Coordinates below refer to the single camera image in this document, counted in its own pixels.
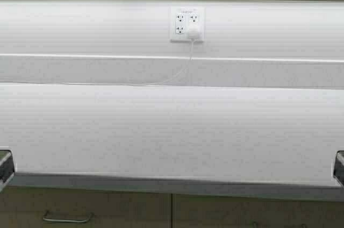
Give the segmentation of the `left robot base metal frame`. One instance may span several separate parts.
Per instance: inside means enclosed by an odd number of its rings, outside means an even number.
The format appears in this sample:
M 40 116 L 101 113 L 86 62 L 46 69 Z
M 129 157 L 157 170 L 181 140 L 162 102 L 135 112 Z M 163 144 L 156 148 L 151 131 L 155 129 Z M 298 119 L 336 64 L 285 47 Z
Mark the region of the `left robot base metal frame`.
M 2 191 L 15 175 L 15 164 L 11 151 L 1 150 L 0 191 Z

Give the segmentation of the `right robot base metal frame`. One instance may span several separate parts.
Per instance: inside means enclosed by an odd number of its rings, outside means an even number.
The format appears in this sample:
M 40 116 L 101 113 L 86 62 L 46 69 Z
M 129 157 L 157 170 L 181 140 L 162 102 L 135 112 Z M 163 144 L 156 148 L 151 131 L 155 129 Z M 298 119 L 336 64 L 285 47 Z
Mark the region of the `right robot base metal frame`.
M 343 151 L 338 151 L 335 156 L 335 162 L 333 167 L 333 177 L 338 183 L 344 186 L 344 156 Z

